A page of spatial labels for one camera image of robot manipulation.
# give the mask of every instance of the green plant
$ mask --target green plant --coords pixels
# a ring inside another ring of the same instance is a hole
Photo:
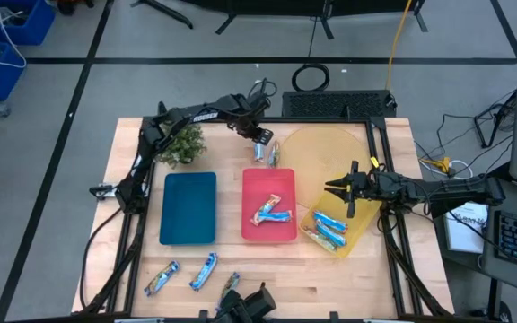
[[[206,152],[205,138],[200,125],[182,129],[167,149],[157,156],[157,161],[167,163],[175,169],[179,163],[193,162],[195,157]]]

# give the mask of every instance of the blue tray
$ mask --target blue tray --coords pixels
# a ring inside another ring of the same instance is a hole
[[[173,173],[165,178],[159,242],[197,245],[215,242],[216,175]]]

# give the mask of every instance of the cable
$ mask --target cable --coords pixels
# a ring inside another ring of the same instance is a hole
[[[318,69],[318,70],[322,71],[322,73],[324,74],[324,82],[322,82],[322,84],[319,85],[317,88],[314,88],[312,90],[304,90],[298,86],[298,84],[296,83],[296,78],[298,77],[298,74],[300,74],[302,71],[309,69],[309,68],[314,68],[314,69]],[[296,72],[294,72],[293,78],[292,78],[292,84],[293,84],[293,89],[297,92],[324,91],[324,90],[326,90],[326,88],[329,87],[329,84],[330,84],[329,68],[324,66],[323,64],[305,64],[302,67],[300,67],[299,69],[297,69]]]
[[[402,27],[404,26],[404,21],[406,20],[406,16],[408,14],[408,10],[410,9],[410,4],[412,0],[408,0],[406,3],[406,8],[404,8],[404,13],[402,14],[402,19],[400,19],[399,28],[396,31],[396,36],[394,36],[394,42],[392,43],[392,51],[390,52],[390,58],[388,60],[388,74],[386,75],[386,90],[390,90],[390,78],[392,77],[392,60],[394,60],[394,55],[396,54],[396,45],[399,42],[400,32],[402,31]]]
[[[394,229],[396,229],[397,226],[399,226],[399,221],[396,220],[396,222],[394,223],[394,225],[392,225],[392,227],[390,228],[390,230],[388,231],[384,231],[383,229],[381,229],[381,226],[380,226],[380,222],[381,222],[381,219],[382,217],[384,216],[384,214],[381,214],[379,217],[378,217],[378,220],[376,221],[376,229],[378,229],[378,231],[380,233],[392,233],[394,231]]]
[[[265,93],[265,95],[267,95],[268,98],[270,98],[272,96],[275,96],[275,94],[278,92],[278,87],[276,86],[276,84],[274,82],[269,81],[269,80],[261,80],[261,81],[258,81],[256,83],[254,83],[254,85],[252,85],[252,87],[249,90],[249,95],[247,95],[247,99],[250,98],[250,95],[257,88],[257,86],[259,86],[259,84],[260,85],[262,85],[262,84],[270,84],[274,88],[274,91],[271,94]]]
[[[492,103],[492,104],[490,105],[490,107],[494,106],[496,103],[498,103],[499,101],[503,100],[505,97],[507,97],[508,95],[510,95],[510,94],[512,94],[512,93],[514,93],[514,92],[516,92],[516,90],[512,90],[512,91],[507,92],[506,94],[504,94],[503,96],[501,96],[501,97],[500,97],[500,99],[498,99],[498,100],[494,101],[494,103]],[[469,116],[453,116],[453,115],[447,115],[447,116],[448,116],[448,117],[456,117],[456,118],[472,118],[472,119],[474,119],[474,117],[469,117]],[[482,125],[482,124],[484,124],[485,122],[487,122],[487,121],[489,121],[489,120],[493,120],[493,119],[495,119],[495,117],[491,117],[491,118],[480,118],[480,119],[482,119],[482,122],[480,122],[480,123],[479,123],[479,125]],[[438,130],[436,131],[436,133],[437,133],[437,135],[438,135],[439,143],[440,143],[440,134],[439,134],[439,131],[440,131],[440,130],[442,130],[442,127],[443,127],[443,126],[444,126],[444,118],[443,118],[443,122],[442,122],[442,124],[439,126]],[[476,128],[476,126],[473,126],[473,127],[468,128],[466,131],[464,131],[464,133],[462,133],[461,135],[455,136],[455,137],[454,137],[454,138],[452,138],[450,141],[448,141],[446,144],[440,144],[440,145],[438,145],[438,146],[437,146],[437,147],[435,147],[433,150],[431,150],[429,153],[427,153],[427,154],[426,154],[426,156],[428,156],[428,154],[432,154],[435,150],[437,150],[437,149],[441,149],[441,148],[442,148],[442,152],[441,152],[441,153],[439,153],[439,154],[436,154],[436,156],[441,155],[441,154],[445,154],[445,153],[446,153],[446,150],[445,150],[445,148],[444,148],[444,147],[445,147],[446,145],[448,145],[448,144],[450,144],[450,143],[454,142],[455,140],[458,140],[458,139],[462,138],[462,137],[463,137],[463,136],[465,136],[465,135],[466,135],[470,130],[472,130],[472,129],[474,129],[474,128]]]
[[[430,221],[432,224],[434,224],[434,220],[432,220],[432,219],[430,218],[430,216],[428,216],[428,215],[418,214],[418,213],[416,213],[416,212],[414,212],[414,211],[410,211],[410,213],[412,213],[412,214],[414,214],[414,215],[421,216],[421,217],[425,218],[426,220]]]
[[[506,253],[505,253],[505,252],[500,248],[500,246],[496,245],[493,241],[491,241],[490,239],[486,238],[482,233],[478,232],[478,230],[476,230],[476,229],[475,229],[474,227],[472,227],[471,225],[469,225],[469,224],[467,224],[467,223],[463,222],[460,218],[458,218],[458,217],[456,216],[456,214],[454,214],[454,212],[449,211],[448,213],[449,213],[449,214],[454,218],[454,220],[456,220],[458,223],[461,223],[461,224],[466,225],[470,230],[472,230],[474,233],[476,233],[476,234],[477,234],[477,236],[478,236],[478,237],[480,237],[482,240],[484,240],[485,242],[489,243],[489,244],[490,244],[492,247],[494,247],[496,250],[498,250],[498,251],[502,252],[503,254],[505,254],[505,255],[508,257],[508,259],[510,259],[511,261],[513,261],[513,262],[517,263],[517,258],[514,258],[514,257],[512,257],[512,256],[510,256],[510,255],[508,255],[508,254],[506,254]]]
[[[91,234],[91,237],[87,241],[87,245],[85,246],[85,252],[83,253],[83,265],[81,267],[81,279],[79,280],[79,301],[81,302],[81,306],[83,308],[87,307],[85,305],[85,299],[83,297],[83,286],[85,282],[85,268],[87,267],[87,253],[89,253],[89,247],[91,246],[91,243],[93,242],[93,239],[95,239],[95,236],[97,233],[105,226],[107,223],[111,222],[115,218],[115,216],[121,211],[119,208],[117,211],[115,211],[114,214],[112,214],[110,217],[107,218],[103,223],[101,223],[97,229]]]
[[[7,34],[7,30],[5,29],[5,25],[4,25],[4,19],[2,18],[1,16],[1,10],[0,10],[0,25],[1,25],[1,30],[2,32],[4,33],[5,37],[7,38],[7,41],[9,41],[9,44],[11,45],[11,47],[13,48],[13,50],[15,50],[15,52],[17,53],[17,55],[22,59],[23,61],[23,65],[15,65],[15,64],[10,64],[10,63],[5,63],[5,62],[0,62],[0,65],[5,65],[5,66],[11,66],[11,67],[16,67],[16,68],[25,68],[25,66],[27,66],[27,60],[25,59],[25,57],[22,55],[22,53],[20,53],[19,49],[17,49],[17,46],[15,46],[15,44],[13,44],[13,42],[11,41],[11,39],[9,38],[9,35]]]
[[[312,52],[312,43],[314,42],[314,32],[316,31],[316,23],[318,21],[318,17],[314,18],[314,27],[312,27],[312,35],[311,35],[311,44],[309,46],[309,55],[307,56],[307,58],[310,58],[311,57],[311,52]],[[298,77],[298,74],[300,74],[302,71],[306,70],[306,69],[309,69],[309,68],[314,68],[314,69],[318,69],[318,70],[321,70],[322,73],[324,74],[324,82],[322,82],[321,85],[319,85],[317,88],[315,89],[312,89],[312,90],[304,90],[304,89],[301,89],[297,82],[296,82],[296,78]],[[296,72],[294,72],[293,74],[293,78],[292,78],[292,85],[293,85],[293,89],[297,92],[304,92],[304,91],[324,91],[326,90],[327,87],[329,87],[329,84],[330,84],[330,71],[329,71],[329,68],[324,66],[323,64],[304,64],[302,65],[299,69],[296,70]]]
[[[491,148],[489,148],[488,150],[482,152],[481,154],[479,154],[478,156],[476,156],[476,158],[474,158],[474,160],[469,164],[472,165],[477,159],[478,157],[482,156],[483,154],[491,151],[492,149],[496,148],[499,144],[503,143],[504,141],[506,141],[507,139],[511,138],[512,135],[508,136],[507,138],[505,138],[503,141],[501,141],[500,143],[492,146]],[[500,155],[498,156],[498,158],[495,159],[494,162],[492,162],[492,164],[490,164],[490,166],[487,168],[486,172],[484,173],[484,175],[478,179],[478,180],[474,180],[472,182],[470,182],[469,184],[470,185],[475,185],[477,183],[480,183],[481,181],[485,180],[486,179],[486,176],[488,175],[488,173],[490,172],[490,169],[492,168],[492,166],[494,166],[501,158],[502,156],[510,149],[510,146],[512,145],[512,142],[510,142],[508,144],[508,146],[506,147],[506,149],[504,149],[502,151],[502,153],[500,153]],[[446,189],[446,188],[452,188],[454,187],[454,185],[445,185],[445,186],[440,186],[439,188],[435,189],[434,191],[428,193],[418,182],[416,182],[415,180],[412,180],[412,183],[414,183],[414,185],[420,187],[424,193],[425,193],[425,201],[424,201],[424,207],[423,207],[423,212],[425,215],[429,215],[430,214],[430,211],[431,211],[431,207],[430,207],[430,204],[431,204],[431,201],[430,201],[430,197],[432,195],[434,195],[437,191],[441,190],[441,189]]]
[[[512,138],[512,137],[513,137],[513,135],[508,135],[506,138],[504,138],[504,139],[503,139],[501,142],[499,142],[498,144],[495,144],[495,145],[493,145],[492,147],[490,147],[490,148],[486,149],[485,151],[483,151],[482,153],[480,153],[478,156],[476,156],[476,157],[475,157],[475,158],[470,162],[470,164],[468,164],[467,168],[465,168],[465,169],[463,169],[463,170],[460,170],[460,171],[457,171],[457,172],[456,172],[456,174],[454,174],[454,175],[458,175],[458,174],[460,174],[461,172],[463,172],[464,170],[468,169],[470,166],[472,166],[472,164],[473,164],[473,163],[474,163],[478,158],[480,158],[480,157],[481,157],[481,156],[483,156],[485,153],[487,153],[487,152],[491,151],[492,149],[496,148],[496,147],[497,147],[497,146],[499,146],[501,143],[505,142],[506,140],[508,140],[508,139],[510,139],[510,138]],[[490,165],[490,167],[494,166],[494,164],[496,164],[496,163],[500,160],[500,158],[502,158],[502,156],[503,156],[503,155],[508,151],[508,149],[510,149],[510,146],[511,146],[511,145],[512,145],[512,142],[510,142],[510,143],[508,144],[508,146],[506,147],[506,149],[505,149],[505,150],[500,154],[500,156],[498,157],[498,159],[496,159],[496,160],[492,163],[492,165]]]

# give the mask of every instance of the yellow plastic container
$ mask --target yellow plastic container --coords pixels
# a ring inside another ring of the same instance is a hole
[[[364,231],[366,231],[366,228],[368,227],[368,224],[370,224],[374,216],[378,213],[380,207],[381,202],[378,201],[367,201],[363,199],[356,200],[355,217],[348,219],[346,217],[348,204],[344,203],[340,198],[325,191],[320,197],[319,202],[315,206],[311,207],[309,212],[302,219],[301,231],[319,243],[305,231],[305,227],[316,231],[316,223],[314,222],[314,217],[312,216],[316,210],[323,212],[335,220],[345,222],[348,225],[348,230],[346,230],[346,233],[344,234],[344,237],[346,238],[346,245],[344,247],[339,247],[337,251],[334,252],[324,248],[321,243],[319,244],[333,255],[339,258],[346,258],[348,257],[348,254],[350,254],[350,251],[352,251],[352,248],[355,247],[360,237],[362,237]]]

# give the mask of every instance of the red tray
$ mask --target red tray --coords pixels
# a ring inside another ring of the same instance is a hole
[[[263,222],[256,226],[250,218],[274,194],[281,197],[271,212],[291,210],[288,223]],[[246,169],[242,172],[242,238],[257,242],[286,242],[296,239],[296,196],[294,171],[290,169]]]

